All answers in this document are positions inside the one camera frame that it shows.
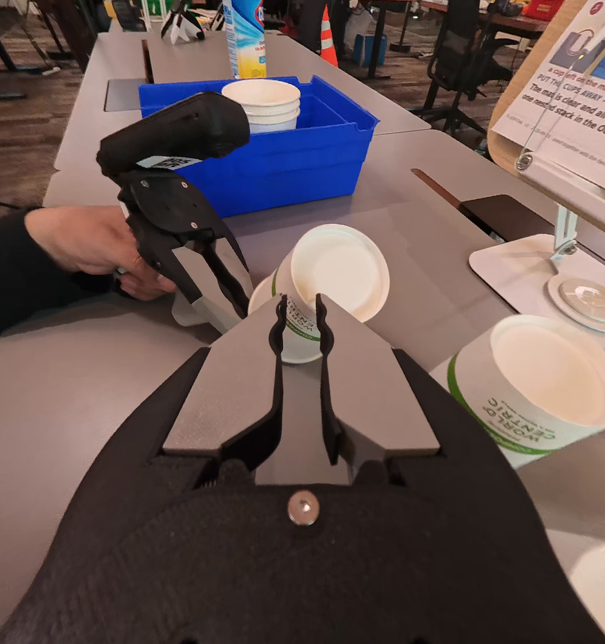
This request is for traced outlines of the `red box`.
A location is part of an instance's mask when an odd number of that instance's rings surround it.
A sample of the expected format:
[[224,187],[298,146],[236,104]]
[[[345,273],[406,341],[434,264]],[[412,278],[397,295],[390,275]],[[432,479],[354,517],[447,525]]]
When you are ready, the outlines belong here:
[[564,1],[524,1],[521,15],[550,22],[563,4]]

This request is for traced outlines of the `black office chair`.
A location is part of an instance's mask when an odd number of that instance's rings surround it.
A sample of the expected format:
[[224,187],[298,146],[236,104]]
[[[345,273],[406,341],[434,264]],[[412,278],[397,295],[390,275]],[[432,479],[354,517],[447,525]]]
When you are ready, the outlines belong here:
[[481,135],[487,131],[459,108],[463,96],[475,100],[480,88],[491,81],[508,82],[513,73],[495,60],[502,47],[517,44],[498,39],[487,22],[479,27],[479,1],[449,1],[427,76],[431,83],[419,114],[429,123],[443,120],[443,131],[454,135],[466,125]]

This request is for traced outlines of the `cleaning wipes canister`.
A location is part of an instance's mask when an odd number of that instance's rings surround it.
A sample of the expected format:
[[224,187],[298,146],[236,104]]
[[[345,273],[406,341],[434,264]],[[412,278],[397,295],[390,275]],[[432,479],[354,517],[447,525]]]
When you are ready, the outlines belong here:
[[262,1],[223,1],[228,53],[235,79],[266,78]]

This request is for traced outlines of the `black and white handheld device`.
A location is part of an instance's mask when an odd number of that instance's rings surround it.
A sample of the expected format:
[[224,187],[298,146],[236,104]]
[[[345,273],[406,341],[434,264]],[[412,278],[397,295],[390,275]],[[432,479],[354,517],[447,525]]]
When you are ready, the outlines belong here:
[[205,34],[196,15],[189,9],[189,1],[172,1],[166,17],[163,19],[160,37],[169,36],[171,44],[178,40],[189,42],[192,40],[204,41]]

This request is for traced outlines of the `person's left forearm black sleeve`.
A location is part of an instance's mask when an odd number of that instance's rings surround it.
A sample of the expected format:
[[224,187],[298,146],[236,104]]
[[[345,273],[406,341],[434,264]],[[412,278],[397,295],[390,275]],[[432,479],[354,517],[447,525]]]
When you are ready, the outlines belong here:
[[65,273],[28,233],[33,207],[0,217],[0,336],[48,309],[64,308],[113,288],[111,274]]

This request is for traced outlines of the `blue floor box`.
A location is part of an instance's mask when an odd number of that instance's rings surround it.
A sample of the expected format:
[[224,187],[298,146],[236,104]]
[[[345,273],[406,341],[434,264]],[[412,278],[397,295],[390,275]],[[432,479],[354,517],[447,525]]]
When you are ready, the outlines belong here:
[[[363,35],[356,34],[353,44],[353,49],[351,53],[350,60],[354,62],[359,67],[369,67],[371,64],[371,57],[374,45],[373,34]],[[379,58],[377,61],[377,66],[382,66],[386,59],[387,52],[387,35],[383,34],[380,47],[379,47]]]

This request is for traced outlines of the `white and wood document stand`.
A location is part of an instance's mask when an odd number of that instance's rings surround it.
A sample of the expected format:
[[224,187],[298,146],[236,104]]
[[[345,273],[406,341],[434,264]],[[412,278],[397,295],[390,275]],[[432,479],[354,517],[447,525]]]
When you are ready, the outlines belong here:
[[[509,103],[514,81],[493,114]],[[605,336],[605,260],[579,249],[577,222],[605,231],[605,190],[564,168],[534,158],[532,151],[490,134],[500,166],[557,205],[554,235],[537,234],[472,253],[472,270],[521,314],[566,319]]]

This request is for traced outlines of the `person's left hand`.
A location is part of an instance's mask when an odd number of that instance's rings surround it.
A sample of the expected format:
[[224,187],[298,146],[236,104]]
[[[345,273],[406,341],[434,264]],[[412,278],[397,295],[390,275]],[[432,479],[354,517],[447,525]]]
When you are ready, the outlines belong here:
[[121,291],[151,301],[176,285],[142,259],[121,207],[60,206],[26,214],[32,240],[66,273],[105,276],[116,272]]

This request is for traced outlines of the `printed instruction sheet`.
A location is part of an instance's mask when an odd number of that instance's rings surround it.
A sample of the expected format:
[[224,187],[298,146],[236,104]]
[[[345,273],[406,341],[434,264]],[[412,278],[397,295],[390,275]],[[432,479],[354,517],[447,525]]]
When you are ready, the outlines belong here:
[[605,1],[565,1],[492,132],[605,190]]

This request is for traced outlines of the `orange traffic cone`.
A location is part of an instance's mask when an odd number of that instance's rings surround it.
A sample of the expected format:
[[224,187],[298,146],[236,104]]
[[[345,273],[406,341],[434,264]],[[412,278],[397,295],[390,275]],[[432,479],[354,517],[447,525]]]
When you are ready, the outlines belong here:
[[333,43],[330,16],[326,4],[323,7],[322,21],[320,25],[320,56],[323,60],[334,67],[339,67],[337,53]]

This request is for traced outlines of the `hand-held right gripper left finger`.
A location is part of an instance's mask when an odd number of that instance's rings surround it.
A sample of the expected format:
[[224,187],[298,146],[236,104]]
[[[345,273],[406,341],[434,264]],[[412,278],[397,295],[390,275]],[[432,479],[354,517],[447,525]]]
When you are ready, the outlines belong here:
[[206,352],[162,450],[256,470],[279,446],[288,300],[274,296]]

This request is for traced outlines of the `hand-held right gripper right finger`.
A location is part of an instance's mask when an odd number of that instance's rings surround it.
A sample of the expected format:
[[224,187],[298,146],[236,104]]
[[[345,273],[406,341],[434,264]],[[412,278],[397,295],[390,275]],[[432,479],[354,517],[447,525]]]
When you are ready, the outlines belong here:
[[432,457],[435,431],[389,342],[327,294],[316,296],[323,446],[352,484],[404,486],[399,462]]

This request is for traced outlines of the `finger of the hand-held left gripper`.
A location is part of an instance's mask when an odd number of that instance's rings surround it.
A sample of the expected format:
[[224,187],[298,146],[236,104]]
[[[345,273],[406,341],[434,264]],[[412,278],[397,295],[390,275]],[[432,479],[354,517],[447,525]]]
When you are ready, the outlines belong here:
[[159,252],[156,262],[159,272],[176,285],[171,312],[179,325],[208,323],[224,334],[242,321],[201,253]]
[[207,234],[203,244],[201,254],[217,278],[222,294],[237,316],[245,318],[253,295],[253,282],[237,241],[232,235],[214,238]]

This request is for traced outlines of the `blue plastic bin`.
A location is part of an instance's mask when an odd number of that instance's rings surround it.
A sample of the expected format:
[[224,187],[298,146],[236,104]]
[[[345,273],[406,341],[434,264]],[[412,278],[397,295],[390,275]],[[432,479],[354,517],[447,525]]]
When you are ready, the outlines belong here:
[[176,167],[221,218],[352,195],[379,119],[315,75],[257,78],[300,91],[296,128],[252,133],[224,158]]

